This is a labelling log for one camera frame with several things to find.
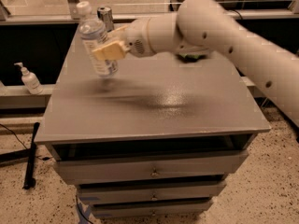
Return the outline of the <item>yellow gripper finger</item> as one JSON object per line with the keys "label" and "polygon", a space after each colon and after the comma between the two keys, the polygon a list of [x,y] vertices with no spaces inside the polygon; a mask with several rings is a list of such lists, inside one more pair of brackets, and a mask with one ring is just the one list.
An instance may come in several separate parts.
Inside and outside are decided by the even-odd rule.
{"label": "yellow gripper finger", "polygon": [[102,44],[92,51],[94,57],[99,61],[121,60],[129,52],[129,47],[120,40],[114,40]]}
{"label": "yellow gripper finger", "polygon": [[107,33],[109,38],[116,38],[119,40],[125,40],[126,39],[126,30],[127,30],[128,26],[127,25],[123,25],[119,28],[116,28],[113,31],[110,31]]}

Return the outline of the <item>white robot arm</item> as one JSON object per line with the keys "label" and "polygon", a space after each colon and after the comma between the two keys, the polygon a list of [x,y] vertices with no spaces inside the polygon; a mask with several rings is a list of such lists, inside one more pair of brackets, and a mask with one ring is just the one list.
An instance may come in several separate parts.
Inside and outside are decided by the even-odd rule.
{"label": "white robot arm", "polygon": [[238,24],[215,0],[185,0],[175,13],[133,21],[110,32],[93,55],[104,61],[123,59],[127,53],[149,57],[205,49],[231,61],[299,125],[298,57]]}

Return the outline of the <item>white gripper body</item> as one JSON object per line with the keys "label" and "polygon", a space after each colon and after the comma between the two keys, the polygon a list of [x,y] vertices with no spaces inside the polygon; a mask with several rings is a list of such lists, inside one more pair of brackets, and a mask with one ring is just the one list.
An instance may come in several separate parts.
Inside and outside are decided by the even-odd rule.
{"label": "white gripper body", "polygon": [[130,52],[136,57],[149,57],[155,54],[148,38],[149,22],[150,19],[135,20],[125,29],[126,44],[130,48]]}

